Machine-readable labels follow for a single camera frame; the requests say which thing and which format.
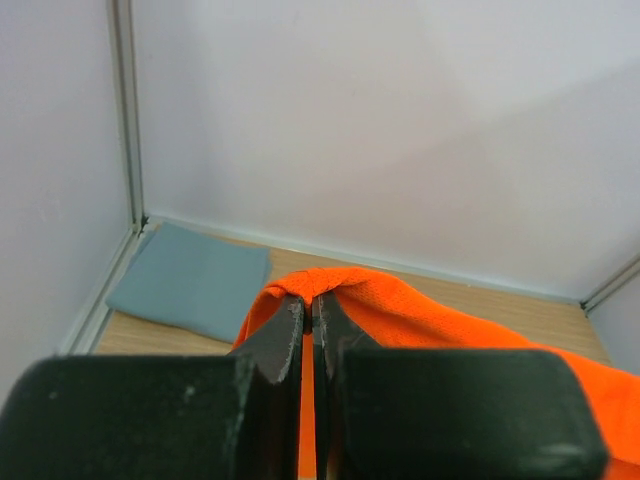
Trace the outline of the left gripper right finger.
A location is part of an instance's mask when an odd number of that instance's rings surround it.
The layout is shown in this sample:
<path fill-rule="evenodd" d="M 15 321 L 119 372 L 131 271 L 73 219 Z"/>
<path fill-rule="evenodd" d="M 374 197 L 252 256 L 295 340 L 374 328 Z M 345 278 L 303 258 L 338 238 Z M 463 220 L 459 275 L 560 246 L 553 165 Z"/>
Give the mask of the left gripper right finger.
<path fill-rule="evenodd" d="M 608 450 L 567 363 L 539 349 L 381 345 L 312 304 L 321 479 L 599 479 Z"/>

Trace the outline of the orange t shirt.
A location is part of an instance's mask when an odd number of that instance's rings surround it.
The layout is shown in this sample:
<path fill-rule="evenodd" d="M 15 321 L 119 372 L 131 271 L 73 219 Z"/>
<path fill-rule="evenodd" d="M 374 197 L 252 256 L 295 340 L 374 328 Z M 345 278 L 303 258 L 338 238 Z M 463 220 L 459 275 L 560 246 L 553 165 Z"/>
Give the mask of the orange t shirt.
<path fill-rule="evenodd" d="M 495 322 L 423 295 L 399 278 L 361 267 L 310 268 L 267 284 L 257 295 L 233 345 L 239 347 L 293 295 L 306 305 L 335 292 L 343 310 L 378 343 L 418 348 L 534 348 L 536 342 Z M 639 476 L 639 378 L 584 356 L 548 346 L 579 379 L 611 454 L 609 479 Z"/>

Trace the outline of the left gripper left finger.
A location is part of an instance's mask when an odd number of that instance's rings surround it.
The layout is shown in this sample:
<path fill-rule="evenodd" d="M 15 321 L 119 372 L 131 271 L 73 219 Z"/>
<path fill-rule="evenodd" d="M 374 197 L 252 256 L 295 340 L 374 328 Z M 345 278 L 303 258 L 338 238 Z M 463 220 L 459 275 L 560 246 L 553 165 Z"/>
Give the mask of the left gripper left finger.
<path fill-rule="evenodd" d="M 40 360 L 1 412 L 5 479 L 294 479 L 305 307 L 225 355 Z"/>

